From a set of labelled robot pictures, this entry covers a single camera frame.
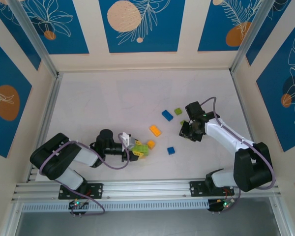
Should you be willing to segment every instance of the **cream wall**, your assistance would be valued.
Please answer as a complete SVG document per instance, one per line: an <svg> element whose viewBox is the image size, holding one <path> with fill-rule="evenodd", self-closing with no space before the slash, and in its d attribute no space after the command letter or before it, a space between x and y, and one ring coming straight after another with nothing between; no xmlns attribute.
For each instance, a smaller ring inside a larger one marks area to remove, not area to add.
<svg viewBox="0 0 295 236"><path fill-rule="evenodd" d="M253 136L256 141L266 143L270 149L280 191L295 223L295 147L287 152L282 151L256 84L256 80L294 27L295 0L292 0L252 66L249 67L245 59L235 73L235 80Z"/></svg>
<svg viewBox="0 0 295 236"><path fill-rule="evenodd" d="M17 182L24 181L54 78L41 63L38 71L0 20L0 46L32 85L7 158L0 156L0 225Z"/></svg>
<svg viewBox="0 0 295 236"><path fill-rule="evenodd" d="M73 0L89 55L51 55L59 71L229 68L236 51L198 53L211 0L186 0L176 53L110 54L98 0Z"/></svg>

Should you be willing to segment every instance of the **green lego brick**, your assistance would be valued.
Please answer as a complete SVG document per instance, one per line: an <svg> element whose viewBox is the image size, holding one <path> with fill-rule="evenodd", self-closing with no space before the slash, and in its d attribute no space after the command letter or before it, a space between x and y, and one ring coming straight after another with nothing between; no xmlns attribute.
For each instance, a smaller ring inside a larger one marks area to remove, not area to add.
<svg viewBox="0 0 295 236"><path fill-rule="evenodd" d="M174 112L175 112L175 114L178 116L178 115L180 115L180 114L182 113L182 110L181 110L180 108L176 108L176 109L174 110Z"/></svg>
<svg viewBox="0 0 295 236"><path fill-rule="evenodd" d="M148 145L135 145L131 151L142 152L144 156L148 156Z"/></svg>

